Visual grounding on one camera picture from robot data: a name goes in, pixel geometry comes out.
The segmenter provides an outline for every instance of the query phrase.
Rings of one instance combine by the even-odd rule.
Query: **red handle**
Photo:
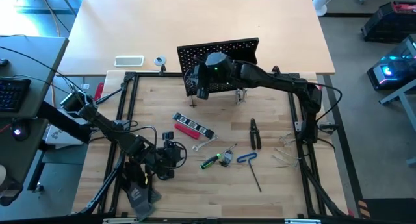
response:
[[[185,126],[184,124],[175,123],[175,128],[177,130],[187,134],[188,136],[194,138],[194,139],[198,139],[201,136],[201,133],[199,133],[198,131],[190,129],[189,127]]]

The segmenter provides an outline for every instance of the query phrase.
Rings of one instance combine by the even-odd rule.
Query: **wrench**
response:
[[[202,143],[200,143],[198,145],[192,146],[192,149],[196,152],[196,151],[200,150],[200,147],[202,147],[202,146],[204,146],[204,145],[206,145],[208,143],[211,143],[211,142],[213,142],[216,139],[218,139],[218,135],[215,134],[210,140],[207,140],[206,142],[202,142]]]

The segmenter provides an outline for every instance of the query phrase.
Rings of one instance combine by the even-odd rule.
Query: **keyboard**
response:
[[[31,82],[30,79],[0,77],[0,112],[19,112]]]

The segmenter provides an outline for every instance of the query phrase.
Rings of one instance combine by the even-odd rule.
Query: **blue light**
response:
[[[385,66],[382,68],[384,75],[392,75],[393,72],[390,71],[390,68],[388,66]]]

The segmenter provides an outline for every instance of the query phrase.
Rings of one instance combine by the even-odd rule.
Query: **desk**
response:
[[[0,69],[1,77],[12,77],[13,75],[28,75],[36,79],[32,79],[27,96],[22,103],[20,111],[17,113],[0,112],[0,118],[33,118],[36,117],[38,110],[45,99],[49,84],[55,76],[59,62],[65,52],[68,44],[66,38],[47,38],[34,36],[11,36],[0,37],[0,46],[7,49],[13,49],[17,52],[31,56],[47,67],[29,59],[22,55],[0,49],[0,58],[6,58],[10,64]],[[20,79],[30,79],[28,77],[17,77]]]
[[[14,75],[28,75],[30,77],[18,77],[31,79],[31,85],[19,112],[0,112],[0,126],[11,122],[11,118],[24,118],[29,120],[30,136],[21,142],[15,141],[9,130],[0,134],[0,164],[6,167],[8,174],[18,183],[23,184],[32,165],[33,158],[42,142],[48,120],[51,124],[64,131],[71,132],[75,137],[84,142],[89,140],[89,132],[80,130],[79,124],[67,118],[56,108],[44,101],[49,84],[55,76],[60,60],[68,44],[67,38],[47,38],[32,36],[0,37],[0,46],[12,49],[24,55],[43,62],[51,69],[17,54],[0,48],[0,58],[6,58],[10,64],[0,69],[0,77],[12,77]],[[40,173],[36,169],[28,190],[34,189]]]
[[[120,87],[124,73],[107,73],[103,95]],[[311,82],[316,81],[315,74],[306,74],[303,77]],[[246,103],[238,106],[234,103],[234,92],[212,93],[207,101],[194,98],[197,106],[191,108],[190,100],[185,95],[183,79],[142,77],[138,84],[133,120],[137,120],[140,126],[156,127],[159,147],[163,145],[162,133],[174,131],[175,140],[188,149],[188,160],[182,168],[175,170],[175,178],[168,181],[154,178],[154,188],[162,194],[162,199],[155,203],[156,211],[152,217],[288,218],[296,217],[298,213],[306,213],[300,170],[292,167],[277,168],[281,164],[271,157],[271,154],[282,157],[274,150],[275,147],[292,155],[297,154],[295,144],[284,147],[283,143],[278,142],[279,136],[293,132],[287,93],[266,88],[248,90]],[[126,103],[129,102],[131,86],[127,91]],[[99,111],[107,118],[115,119],[119,100],[120,95],[111,97],[99,106]],[[213,129],[219,139],[194,152],[192,145],[199,141],[173,128],[175,121],[172,115],[176,112]],[[235,162],[237,156],[251,151],[250,118],[256,119],[263,145],[262,150],[258,151],[259,156],[253,161],[253,169],[262,193],[257,189],[250,168],[246,164]],[[140,134],[153,140],[153,131],[144,130]],[[217,163],[206,170],[199,168],[204,160],[234,143],[238,143],[238,146],[233,150],[235,156],[231,167],[223,168]],[[84,208],[101,186],[109,148],[110,143],[107,140],[98,140],[89,145],[75,196],[74,212]],[[315,153],[323,187],[338,207],[346,212],[333,149],[319,142],[315,144]],[[110,206],[111,193],[112,188],[107,196],[107,208]],[[314,204],[315,210],[318,210],[316,200]],[[119,196],[117,214],[122,212],[134,216],[124,192]]]
[[[260,39],[261,68],[283,73],[334,74],[312,0],[84,0],[58,70],[106,75],[120,55],[144,55],[141,68],[180,71],[176,47]]]

